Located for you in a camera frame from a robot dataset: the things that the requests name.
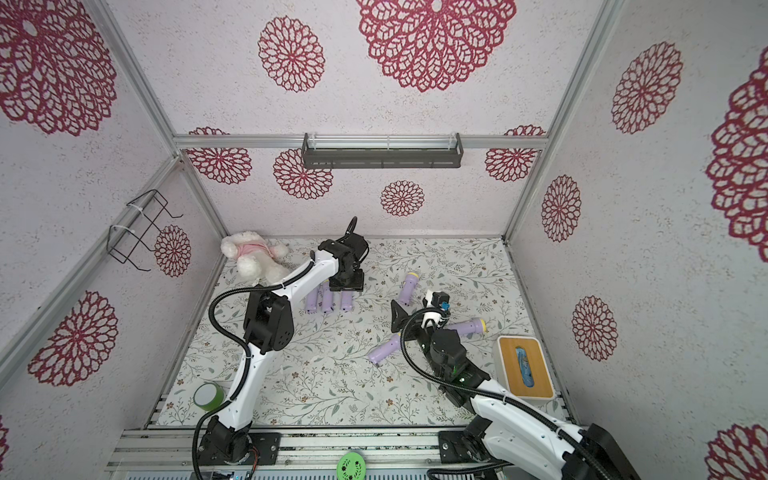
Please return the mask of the purple flashlight by right arm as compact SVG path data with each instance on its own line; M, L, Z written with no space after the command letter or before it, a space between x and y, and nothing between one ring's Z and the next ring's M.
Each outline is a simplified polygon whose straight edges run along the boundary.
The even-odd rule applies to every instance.
M446 329L456 331L459 336L469 336L473 334L483 335L487 332L486 323L480 318L474 318L470 321L461 323L448 324Z

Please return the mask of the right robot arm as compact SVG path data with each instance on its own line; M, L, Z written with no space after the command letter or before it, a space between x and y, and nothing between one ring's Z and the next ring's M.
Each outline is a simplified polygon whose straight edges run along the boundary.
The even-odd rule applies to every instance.
M541 411L470 361L458 332L445 325L447 307L426 305L409 313L393 301L391 312L391 330L406 363L474 416L463 430L439 432L442 465L428 470L429 478L486 478L505 467L536 479L638 478L607 430Z

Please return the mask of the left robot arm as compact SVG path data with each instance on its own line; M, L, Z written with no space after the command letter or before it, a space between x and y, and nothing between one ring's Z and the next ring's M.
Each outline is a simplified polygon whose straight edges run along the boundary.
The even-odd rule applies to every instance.
M363 290L362 263L369 244L355 232L356 225L357 218L353 217L340 238L321 242L303 264L280 279L267 285L235 288L211 301L207 312L211 326L241 347L243 354L225 400L205 413L195 426L191 461L198 479L203 465L239 465L253 456L253 413L270 364L293 339L295 305L323 285L332 292ZM216 308L223 300L239 294L246 294L248 303L243 332L234 334L218 322Z

